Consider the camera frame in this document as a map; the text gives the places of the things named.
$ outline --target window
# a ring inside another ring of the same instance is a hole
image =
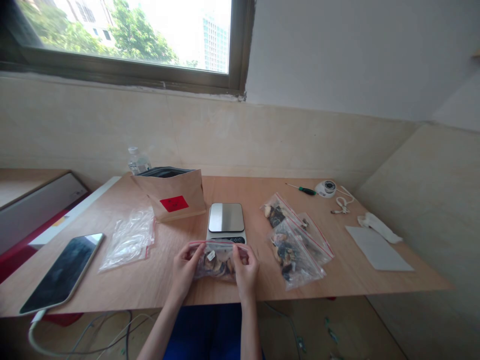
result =
[[[196,93],[245,92],[254,0],[6,3],[0,70]],[[108,27],[102,30],[108,42],[93,35],[98,27]]]
[[[76,2],[76,6],[78,7],[78,11],[80,12],[81,18],[83,19],[84,22],[89,22],[89,23],[94,23],[95,22],[94,13],[92,12],[92,10],[90,10],[83,3],[79,3],[78,1]],[[46,8],[46,7],[58,9],[57,5],[55,3],[54,4],[42,4],[40,6],[40,8]]]

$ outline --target digital kitchen scale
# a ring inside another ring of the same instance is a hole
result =
[[[208,216],[207,240],[225,239],[246,244],[244,214],[239,203],[213,203]]]

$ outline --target phone screen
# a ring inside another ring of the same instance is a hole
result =
[[[102,233],[98,233],[70,240],[23,305],[20,314],[63,303],[74,289],[103,236]]]

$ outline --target tree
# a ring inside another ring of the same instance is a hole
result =
[[[186,65],[187,68],[196,69],[197,66],[199,65],[199,62],[198,62],[198,60],[192,60],[192,61],[187,60],[185,65]]]
[[[26,1],[19,1],[23,14],[47,47],[84,54],[108,55],[109,50],[85,30],[79,22],[70,22],[67,14],[44,3],[39,10]]]
[[[161,64],[178,64],[179,58],[167,40],[147,21],[140,8],[130,10],[125,0],[113,0],[112,13],[115,26],[110,31],[115,38],[115,55],[126,59],[139,59]]]

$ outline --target green screwdriver handle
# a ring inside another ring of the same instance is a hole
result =
[[[305,194],[308,194],[308,195],[316,195],[317,194],[312,189],[307,189],[307,188],[304,188],[304,187],[299,187],[298,190],[300,190],[301,192],[304,192]]]

